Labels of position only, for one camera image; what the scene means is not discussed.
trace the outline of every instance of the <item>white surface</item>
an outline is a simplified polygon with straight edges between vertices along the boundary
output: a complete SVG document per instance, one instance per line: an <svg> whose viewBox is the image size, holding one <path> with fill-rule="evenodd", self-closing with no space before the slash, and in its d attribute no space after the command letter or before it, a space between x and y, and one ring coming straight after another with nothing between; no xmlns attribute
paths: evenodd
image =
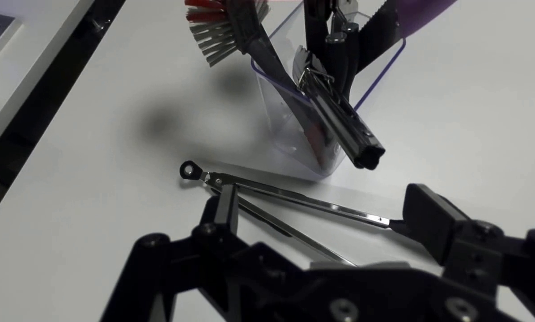
<svg viewBox="0 0 535 322"><path fill-rule="evenodd" d="M178 239L198 223L208 195L180 186L185 159L271 153L250 59L208 69L180 7L126 3L0 205L0 320L97 320L139 236ZM439 25L414 37L369 100L389 146L378 171L344 162L319 184L232 171L382 214L402 214L405 186L427 182L523 236L535 227L535 1L463 0ZM384 234L276 213L359 263L437 272ZM242 234L264 239L246 221ZM198 298L182 298L182 320L219 320ZM500 304L530 320L507 293Z"/></svg>
<svg viewBox="0 0 535 322"><path fill-rule="evenodd" d="M92 0L0 0L21 30L0 52L0 134L46 73Z"/></svg>

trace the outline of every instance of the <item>metal screw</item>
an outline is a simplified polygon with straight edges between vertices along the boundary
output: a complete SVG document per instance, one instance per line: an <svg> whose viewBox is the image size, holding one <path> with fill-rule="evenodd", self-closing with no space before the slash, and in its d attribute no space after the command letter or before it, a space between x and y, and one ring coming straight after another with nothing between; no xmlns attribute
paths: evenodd
<svg viewBox="0 0 535 322"><path fill-rule="evenodd" d="M142 238L142 245L144 247L158 247L158 245L165 245L171 238L167 234L149 234Z"/></svg>
<svg viewBox="0 0 535 322"><path fill-rule="evenodd" d="M332 302L332 314L337 322L357 322L359 306L348 298L335 298Z"/></svg>
<svg viewBox="0 0 535 322"><path fill-rule="evenodd" d="M185 166L185 173L192 175L194 173L194 166L192 164Z"/></svg>
<svg viewBox="0 0 535 322"><path fill-rule="evenodd" d="M475 322L480 316L480 311L463 297L450 297L446 309L461 322Z"/></svg>
<svg viewBox="0 0 535 322"><path fill-rule="evenodd" d="M216 230L217 230L217 227L212 225L212 223L205 223L205 225L201 227L201 232L205 232L205 234L216 234Z"/></svg>

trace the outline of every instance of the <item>brush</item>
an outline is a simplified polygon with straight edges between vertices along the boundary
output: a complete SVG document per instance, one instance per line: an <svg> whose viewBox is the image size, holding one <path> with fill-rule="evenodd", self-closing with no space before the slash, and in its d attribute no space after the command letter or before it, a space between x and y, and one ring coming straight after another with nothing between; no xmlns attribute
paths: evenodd
<svg viewBox="0 0 535 322"><path fill-rule="evenodd" d="M239 1L250 1L250 5L233 5L233 1L230 3L228 0L185 1L187 5L191 5L189 21L196 23L192 26L194 37L199 43L201 52L207 55L210 66L216 66L237 50L248 53L257 28L250 28L251 32L237 28L244 25L259 26L259 23L264 21L269 14L267 0Z"/></svg>
<svg viewBox="0 0 535 322"><path fill-rule="evenodd" d="M287 73L262 25L269 12L267 0L185 0L185 3L191 7L187 18L194 23L194 37L208 62L216 66L237 50L250 53L298 118L323 171L334 166L337 137L318 111L301 100L298 84Z"/></svg>

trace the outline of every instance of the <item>black handle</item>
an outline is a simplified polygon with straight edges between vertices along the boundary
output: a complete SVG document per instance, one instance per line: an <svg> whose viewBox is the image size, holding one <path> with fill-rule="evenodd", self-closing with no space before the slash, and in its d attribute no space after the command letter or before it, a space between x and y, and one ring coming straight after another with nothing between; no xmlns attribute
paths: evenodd
<svg viewBox="0 0 535 322"><path fill-rule="evenodd" d="M327 57L328 18L332 16L330 0L305 0L305 28L309 50L318 57Z"/></svg>
<svg viewBox="0 0 535 322"><path fill-rule="evenodd" d="M346 150L353 164L357 168L375 170L387 150L362 121L359 112L348 102L339 103L339 100L332 96L328 84L325 84L319 75L307 73L303 84L319 114L327 125L334 128L341 146Z"/></svg>
<svg viewBox="0 0 535 322"><path fill-rule="evenodd" d="M335 78L341 100L350 102L361 60L359 25L344 23L341 32L330 34L327 37L327 52L328 55L323 64Z"/></svg>
<svg viewBox="0 0 535 322"><path fill-rule="evenodd" d="M380 55L393 48L402 39L398 28L396 1L389 0L384 7L371 18L368 25L359 32L361 59L359 69L362 71L373 64Z"/></svg>

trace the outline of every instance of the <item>silver metal shaft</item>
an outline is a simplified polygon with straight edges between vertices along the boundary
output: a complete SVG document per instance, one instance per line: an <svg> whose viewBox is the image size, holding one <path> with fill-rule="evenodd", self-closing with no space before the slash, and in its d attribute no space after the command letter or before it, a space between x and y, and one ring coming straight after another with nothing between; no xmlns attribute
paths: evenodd
<svg viewBox="0 0 535 322"><path fill-rule="evenodd" d="M343 218L350 218L355 221L362 221L368 225L375 225L375 227L382 227L382 229L391 229L391 218L384 218L378 214L368 214L352 207L343 207L337 204L330 204L319 198L310 198L307 195L291 191L291 189L282 189L276 186L269 186L269 184L262 184L257 180L248 180L242 177L235 177L235 175L226 175L226 173L210 173L212 180L219 180L219 182L232 182L237 184L241 187L242 193L257 193L257 195L264 195L264 196L271 196L271 198L280 198L291 204L298 204L298 205L305 205L310 209L318 209L318 211L325 211L325 213L332 213Z"/></svg>
<svg viewBox="0 0 535 322"><path fill-rule="evenodd" d="M221 193L221 184L210 184L210 187L214 189L214 193ZM301 230L294 229L293 225L287 225L285 221L282 221L280 218L276 218L275 214L264 211L262 207L251 204L246 198L239 198L241 207L251 214L253 218L267 223L271 229L275 229L276 232L296 239L296 241L303 241L305 245L309 245L310 248L321 252L325 257L330 259L337 259L343 261L346 264L353 264L352 261L341 257L339 254L335 254L334 250L327 248L325 245L321 245L319 241L316 241L314 238L303 234Z"/></svg>

